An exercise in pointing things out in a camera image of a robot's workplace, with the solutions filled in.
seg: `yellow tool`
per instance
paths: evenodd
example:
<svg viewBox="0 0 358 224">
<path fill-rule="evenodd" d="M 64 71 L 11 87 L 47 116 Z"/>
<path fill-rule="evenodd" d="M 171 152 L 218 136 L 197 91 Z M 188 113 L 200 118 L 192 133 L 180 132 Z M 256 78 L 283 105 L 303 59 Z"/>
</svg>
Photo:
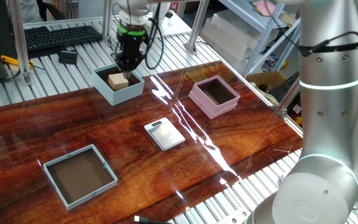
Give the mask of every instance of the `yellow tool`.
<svg viewBox="0 0 358 224">
<path fill-rule="evenodd" d="M 14 58 L 11 58 L 11 57 L 8 57 L 8 56 L 5 56 L 5 55 L 2 55 L 2 56 L 1 56 L 1 60 L 2 60 L 3 62 L 5 62 L 5 63 L 10 63 L 10 64 L 13 64 L 13 65 L 19 65 L 19 61 L 18 61 L 18 60 L 14 59 Z M 43 68 L 40 68 L 40 67 L 38 67 L 38 66 L 35 66 L 35 65 L 34 65 L 34 62 L 32 62 L 32 61 L 29 61 L 29 67 L 30 67 L 30 69 L 31 69 L 32 67 L 35 67 L 35 68 L 39 68 L 39 69 L 44 70 Z"/>
</svg>

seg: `pink box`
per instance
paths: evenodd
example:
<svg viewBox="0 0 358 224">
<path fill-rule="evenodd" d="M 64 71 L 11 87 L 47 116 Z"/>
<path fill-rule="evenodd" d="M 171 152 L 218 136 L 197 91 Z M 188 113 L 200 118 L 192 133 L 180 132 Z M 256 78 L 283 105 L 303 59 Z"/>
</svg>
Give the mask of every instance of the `pink box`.
<svg viewBox="0 0 358 224">
<path fill-rule="evenodd" d="M 195 83 L 189 97 L 210 118 L 222 115 L 237 106 L 240 95 L 219 76 Z"/>
</svg>

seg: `wooden table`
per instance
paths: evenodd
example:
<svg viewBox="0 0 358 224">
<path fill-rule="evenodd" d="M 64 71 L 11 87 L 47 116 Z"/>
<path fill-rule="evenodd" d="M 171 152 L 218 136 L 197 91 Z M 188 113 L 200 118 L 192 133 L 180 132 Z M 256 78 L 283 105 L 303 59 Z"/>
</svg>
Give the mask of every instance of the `wooden table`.
<svg viewBox="0 0 358 224">
<path fill-rule="evenodd" d="M 188 97 L 219 75 L 241 95 L 210 120 Z M 168 118 L 186 141 L 161 152 L 144 125 Z M 45 162 L 94 144 L 118 176 L 113 189 L 67 211 Z M 167 221 L 239 177 L 299 149 L 302 138 L 221 62 L 145 78 L 142 96 L 117 106 L 94 88 L 0 107 L 0 223 Z"/>
</svg>

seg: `light blue box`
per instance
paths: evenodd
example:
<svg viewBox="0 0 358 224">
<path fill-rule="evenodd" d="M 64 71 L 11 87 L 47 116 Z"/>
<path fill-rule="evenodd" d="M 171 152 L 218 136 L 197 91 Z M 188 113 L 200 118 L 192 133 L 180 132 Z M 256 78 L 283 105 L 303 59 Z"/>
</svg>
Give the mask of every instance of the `light blue box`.
<svg viewBox="0 0 358 224">
<path fill-rule="evenodd" d="M 52 176 L 51 176 L 51 174 L 50 174 L 50 172 L 48 170 L 48 167 L 50 167 L 50 166 L 52 166 L 52 165 L 54 165 L 54 164 L 56 164 L 58 162 L 64 161 L 66 159 L 70 159 L 71 157 L 73 157 L 73 156 L 75 156 L 77 154 L 80 154 L 82 152 L 85 152 L 87 150 L 93 150 L 96 153 L 98 158 L 103 163 L 103 167 L 105 169 L 107 169 L 107 171 L 110 173 L 113 181 L 108 183 L 108 184 L 106 184 L 106 185 L 104 185 L 103 187 L 99 188 L 98 190 L 95 190 L 94 192 L 92 192 L 92 193 L 90 193 L 88 195 L 85 195 L 84 197 L 82 197 L 82 198 L 76 200 L 75 202 L 69 204 L 69 203 L 67 203 L 67 201 L 65 200 L 64 196 L 62 195 L 62 193 L 60 192 L 59 188 L 57 187 L 55 181 L 53 180 L 53 178 L 52 178 Z M 114 172 L 111 170 L 111 168 L 109 167 L 107 162 L 104 160 L 103 156 L 100 154 L 100 152 L 97 150 L 97 148 L 93 144 L 91 144 L 89 146 L 86 146 L 86 147 L 84 147 L 82 149 L 76 150 L 74 152 L 71 152 L 69 154 L 66 154 L 66 155 L 64 155 L 62 157 L 59 157 L 57 159 L 54 159 L 54 160 L 52 160 L 50 162 L 44 163 L 44 171 L 45 171 L 46 175 L 48 176 L 49 180 L 51 181 L 54 189 L 56 190 L 57 194 L 59 195 L 60 199 L 62 200 L 62 202 L 65 205 L 67 210 L 71 210 L 71 209 L 81 205 L 82 203 L 84 203 L 84 202 L 86 202 L 86 201 L 98 196 L 99 194 L 107 191 L 108 189 L 116 186 L 117 181 L 118 181 L 117 176 L 114 174 Z"/>
<path fill-rule="evenodd" d="M 112 90 L 107 80 L 108 75 L 115 73 L 120 73 L 116 64 L 98 68 L 92 72 L 93 86 L 103 95 L 111 106 L 132 99 L 143 93 L 144 80 L 140 75 L 136 74 L 136 72 L 132 72 L 131 77 L 128 79 L 130 85 L 127 88 L 118 91 Z"/>
</svg>

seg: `black keyboard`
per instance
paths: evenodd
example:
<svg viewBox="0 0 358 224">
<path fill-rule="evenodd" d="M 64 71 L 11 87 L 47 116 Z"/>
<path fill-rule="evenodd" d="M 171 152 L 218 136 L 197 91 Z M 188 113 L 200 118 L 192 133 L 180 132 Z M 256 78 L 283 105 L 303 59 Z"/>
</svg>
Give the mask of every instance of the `black keyboard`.
<svg viewBox="0 0 358 224">
<path fill-rule="evenodd" d="M 101 34 L 93 26 L 80 26 L 53 31 L 49 31 L 46 27 L 25 30 L 25 42 L 28 52 L 101 40 L 101 38 Z"/>
</svg>

